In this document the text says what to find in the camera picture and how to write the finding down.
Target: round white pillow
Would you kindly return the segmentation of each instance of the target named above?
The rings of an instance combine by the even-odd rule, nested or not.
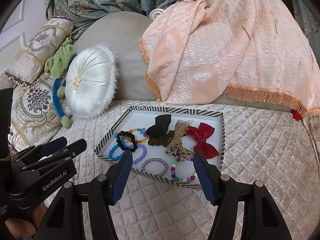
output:
[[[96,45],[81,51],[71,62],[65,96],[71,111],[89,118],[101,114],[116,90],[116,59],[109,48]]]

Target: human hand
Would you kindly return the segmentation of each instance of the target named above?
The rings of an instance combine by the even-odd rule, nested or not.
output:
[[[15,238],[33,236],[36,233],[36,228],[40,225],[47,209],[48,208],[43,203],[35,208],[31,218],[33,224],[17,218],[7,219],[5,224]]]

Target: silver bolt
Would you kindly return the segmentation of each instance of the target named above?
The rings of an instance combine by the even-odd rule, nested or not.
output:
[[[104,181],[106,178],[107,178],[107,176],[102,174],[102,175],[99,175],[97,179],[98,179],[98,181]]]
[[[230,179],[230,177],[227,174],[222,174],[220,178],[224,181],[228,181]]]
[[[72,186],[72,183],[70,181],[66,182],[64,185],[63,185],[65,188],[70,188]]]
[[[262,187],[263,186],[263,182],[261,180],[257,180],[255,183],[256,183],[256,185],[258,187]]]

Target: floral embroidered pillow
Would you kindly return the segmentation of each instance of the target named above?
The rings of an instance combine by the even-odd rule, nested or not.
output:
[[[53,18],[24,46],[7,68],[6,77],[19,86],[30,87],[44,63],[69,36],[74,24],[67,19]]]
[[[49,73],[42,73],[29,88],[14,89],[8,140],[18,151],[47,143],[61,128],[61,119],[53,106],[53,83]],[[66,99],[61,106],[69,115]]]

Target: bedspread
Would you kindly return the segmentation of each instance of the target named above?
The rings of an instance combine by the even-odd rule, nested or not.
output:
[[[114,101],[95,119],[72,117],[69,130],[61,128],[53,138],[65,136],[68,144],[87,140],[87,150],[75,158],[78,173],[71,181],[85,183],[105,173],[109,164],[93,149],[129,105],[162,105],[153,101]],[[319,222],[320,182],[318,163],[302,122],[291,113],[274,110],[208,104],[189,108],[221,111],[225,118],[226,152],[222,174],[239,182],[263,181],[288,225],[292,239],[308,239]],[[50,203],[53,195],[47,199]],[[92,239],[87,203],[84,227]],[[243,203],[239,203],[234,239],[240,239]],[[122,239],[205,240],[216,207],[203,191],[160,183],[131,173],[121,200],[110,207]]]

